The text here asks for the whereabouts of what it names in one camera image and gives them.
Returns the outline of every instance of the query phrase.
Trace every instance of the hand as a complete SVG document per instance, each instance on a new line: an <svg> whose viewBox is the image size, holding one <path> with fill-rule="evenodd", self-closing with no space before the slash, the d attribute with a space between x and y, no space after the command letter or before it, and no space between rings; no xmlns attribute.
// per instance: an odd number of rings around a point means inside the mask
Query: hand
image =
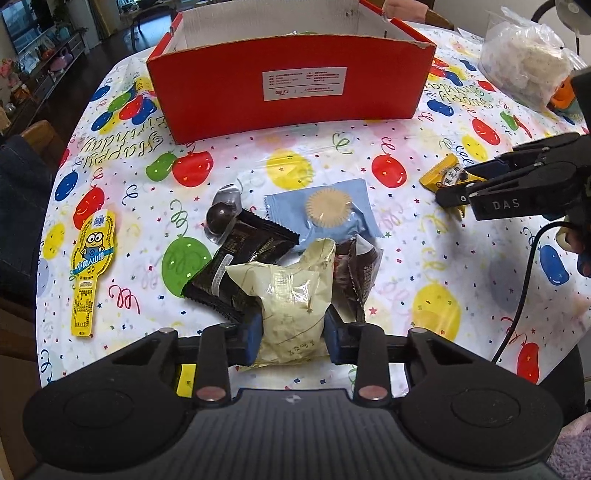
<svg viewBox="0 0 591 480"><path fill-rule="evenodd" d="M428 6L416 0L385 0L382 10L388 18L425 23Z"/></svg>
<svg viewBox="0 0 591 480"><path fill-rule="evenodd" d="M570 248L566 248L566 245L563 245L562 242L558 241L560 235L564 235L564 241ZM586 251L581 232L561 228L556 235L556 240L562 248L574 252L579 256L578 263L581 265L579 271L583 276L591 277L591 252Z"/></svg>

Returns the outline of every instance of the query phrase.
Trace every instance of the cream colored wrapper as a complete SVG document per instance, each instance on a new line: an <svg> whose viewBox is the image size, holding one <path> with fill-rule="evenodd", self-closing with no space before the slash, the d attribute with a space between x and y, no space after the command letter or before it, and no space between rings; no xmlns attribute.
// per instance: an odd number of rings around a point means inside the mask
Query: cream colored wrapper
<svg viewBox="0 0 591 480"><path fill-rule="evenodd" d="M262 304L264 335L256 364L287 363L322 350L324 313L332 299L335 242L313 241L288 267L251 262L226 267L228 276Z"/></svg>

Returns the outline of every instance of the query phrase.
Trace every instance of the tablecloth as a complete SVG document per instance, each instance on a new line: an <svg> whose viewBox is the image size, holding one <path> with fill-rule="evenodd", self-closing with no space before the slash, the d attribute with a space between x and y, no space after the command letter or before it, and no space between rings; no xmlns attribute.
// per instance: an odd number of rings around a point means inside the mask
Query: tablecloth
<svg viewBox="0 0 591 480"><path fill-rule="evenodd" d="M202 224L218 188L236 179L244 188L243 206L261 216L267 194L365 179L384 233L377 239L384 258L365 305L368 321L395 335L427 326L491 358L515 313L532 237L547 222L477 222L469 208L456 220L419 178L450 153L469 165L512 145L586 130L582 119L535 113L498 92L478 72L477 38L422 31L437 43L437 52L413 119L295 125L187 145L175 145L167 129L145 64L149 51L118 63L69 141L47 211L37 291L42 383L163 326L189 336L223 320L181 298L180 286L203 266L201 245L215 253ZM384 96L404 95L380 88ZM187 114L207 112L187 105ZM211 159L206 176L176 171L176 159L189 153L199 153L191 156L197 161ZM275 168L278 158L290 159L285 173ZM158 169L159 162L167 169ZM403 172L404 184L390 182ZM70 333L70 257L76 225L100 207L115 212L117 247L99 279L93 335L77 338ZM500 365L541 381L589 328L588 295L589 280L578 275L576 256L560 249L554 232L544 235L524 313ZM391 365L391 377L392 392L403 394L400 365ZM350 389L354 378L355 367L327 359L230 369L234 393L240 387Z"/></svg>

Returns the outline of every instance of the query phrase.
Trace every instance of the dark wooden floor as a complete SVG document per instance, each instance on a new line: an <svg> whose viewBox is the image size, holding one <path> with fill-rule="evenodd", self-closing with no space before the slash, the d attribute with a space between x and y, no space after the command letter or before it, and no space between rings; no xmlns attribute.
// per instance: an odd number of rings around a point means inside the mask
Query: dark wooden floor
<svg viewBox="0 0 591 480"><path fill-rule="evenodd" d="M169 28L168 15L142 23L141 32L138 33L136 30L138 51L155 46ZM72 66L36 120L47 119L59 136L67 142L101 81L117 62L133 53L129 29L103 41Z"/></svg>

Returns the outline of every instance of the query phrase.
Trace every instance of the green balloon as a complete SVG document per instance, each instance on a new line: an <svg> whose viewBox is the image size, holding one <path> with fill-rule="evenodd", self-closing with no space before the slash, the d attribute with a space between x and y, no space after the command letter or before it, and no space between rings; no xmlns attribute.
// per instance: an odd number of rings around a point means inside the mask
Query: green balloon
<svg viewBox="0 0 591 480"><path fill-rule="evenodd" d="M162 280L170 293L183 298L183 287L212 259L199 240L184 236L172 242L162 258Z"/></svg>
<svg viewBox="0 0 591 480"><path fill-rule="evenodd" d="M107 111L111 113L116 112L117 110L122 109L130 100L131 92L125 92L111 102L111 104L107 107Z"/></svg>
<svg viewBox="0 0 591 480"><path fill-rule="evenodd" d="M178 157L170 152L160 155L154 163L146 167L146 175L152 181L163 181L173 169Z"/></svg>
<svg viewBox="0 0 591 480"><path fill-rule="evenodd" d="M508 115L505 112L501 112L501 118L505 121L507 125L509 125L509 128L511 128L513 131L519 128L517 122L515 122L515 119L511 115Z"/></svg>

